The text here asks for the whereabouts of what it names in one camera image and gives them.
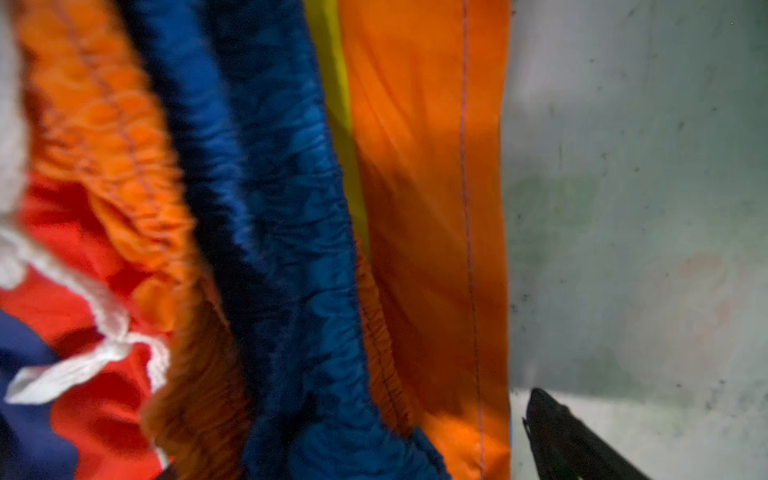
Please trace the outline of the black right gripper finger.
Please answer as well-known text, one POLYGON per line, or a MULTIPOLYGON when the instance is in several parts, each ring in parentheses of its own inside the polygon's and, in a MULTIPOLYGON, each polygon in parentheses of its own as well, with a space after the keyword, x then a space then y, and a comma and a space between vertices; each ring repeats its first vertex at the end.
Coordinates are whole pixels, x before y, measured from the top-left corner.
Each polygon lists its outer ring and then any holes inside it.
POLYGON ((541 479, 648 480, 541 388, 531 390, 523 426, 541 479))

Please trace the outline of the colourful striped shorts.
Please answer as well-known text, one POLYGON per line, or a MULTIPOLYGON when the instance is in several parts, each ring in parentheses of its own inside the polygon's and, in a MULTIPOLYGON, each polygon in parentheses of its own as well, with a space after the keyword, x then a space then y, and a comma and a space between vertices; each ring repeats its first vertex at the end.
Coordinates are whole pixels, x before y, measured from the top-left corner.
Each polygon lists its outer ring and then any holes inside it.
POLYGON ((506 479, 507 1, 5 1, 5 479, 506 479))

